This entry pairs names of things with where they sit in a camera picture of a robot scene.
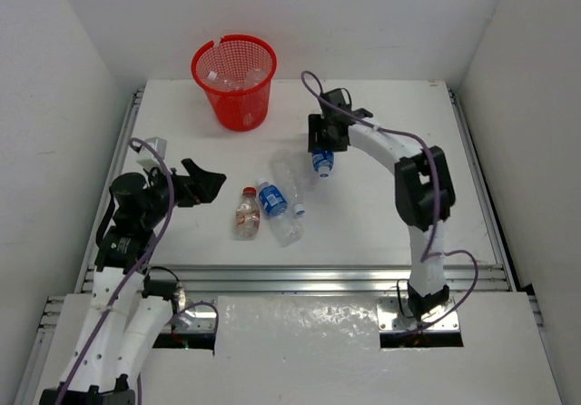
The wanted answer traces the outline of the large clear plastic bottle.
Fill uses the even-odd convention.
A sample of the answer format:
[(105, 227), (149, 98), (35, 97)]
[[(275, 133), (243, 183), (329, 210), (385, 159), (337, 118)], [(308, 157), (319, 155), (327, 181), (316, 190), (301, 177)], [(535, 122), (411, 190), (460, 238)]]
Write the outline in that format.
[(229, 74), (222, 74), (216, 71), (209, 71), (204, 82), (214, 90), (221, 92), (240, 92), (244, 90), (243, 82)]

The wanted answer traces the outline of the clear crushed bottle blue cap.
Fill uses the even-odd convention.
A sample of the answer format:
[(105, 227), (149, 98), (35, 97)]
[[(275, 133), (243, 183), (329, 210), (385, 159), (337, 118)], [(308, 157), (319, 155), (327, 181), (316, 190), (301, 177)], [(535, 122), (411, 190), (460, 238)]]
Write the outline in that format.
[(243, 89), (250, 90), (266, 80), (268, 73), (260, 68), (252, 68), (245, 75)]

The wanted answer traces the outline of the blue-label plastic bottle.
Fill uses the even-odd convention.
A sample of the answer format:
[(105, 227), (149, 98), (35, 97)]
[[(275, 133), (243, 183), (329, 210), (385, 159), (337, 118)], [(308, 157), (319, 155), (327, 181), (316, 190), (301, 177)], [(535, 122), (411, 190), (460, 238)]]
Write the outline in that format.
[(311, 154), (312, 166), (320, 178), (328, 178), (334, 166), (334, 152), (315, 150)]

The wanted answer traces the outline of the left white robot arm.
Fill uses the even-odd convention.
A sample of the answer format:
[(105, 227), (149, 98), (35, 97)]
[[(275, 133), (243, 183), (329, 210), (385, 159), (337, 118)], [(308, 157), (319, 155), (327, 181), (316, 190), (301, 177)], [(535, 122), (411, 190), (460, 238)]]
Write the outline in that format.
[(134, 404), (141, 368), (163, 327), (179, 311), (177, 285), (147, 271), (175, 207), (212, 203), (223, 173), (182, 160), (184, 175), (155, 165), (124, 173), (97, 234), (91, 301), (73, 356), (43, 404)]

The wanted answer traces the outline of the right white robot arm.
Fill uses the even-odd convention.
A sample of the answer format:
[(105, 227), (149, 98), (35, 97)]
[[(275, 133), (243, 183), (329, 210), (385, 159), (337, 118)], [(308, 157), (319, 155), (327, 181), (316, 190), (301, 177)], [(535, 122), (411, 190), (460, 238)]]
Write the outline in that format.
[(427, 147), (408, 133), (387, 133), (371, 112), (353, 110), (348, 95), (340, 88), (316, 94), (321, 113), (308, 116), (308, 150), (338, 153), (354, 147), (394, 176), (396, 210), (409, 230), (409, 315), (420, 321), (449, 298), (443, 222), (456, 195), (446, 156), (441, 148)]

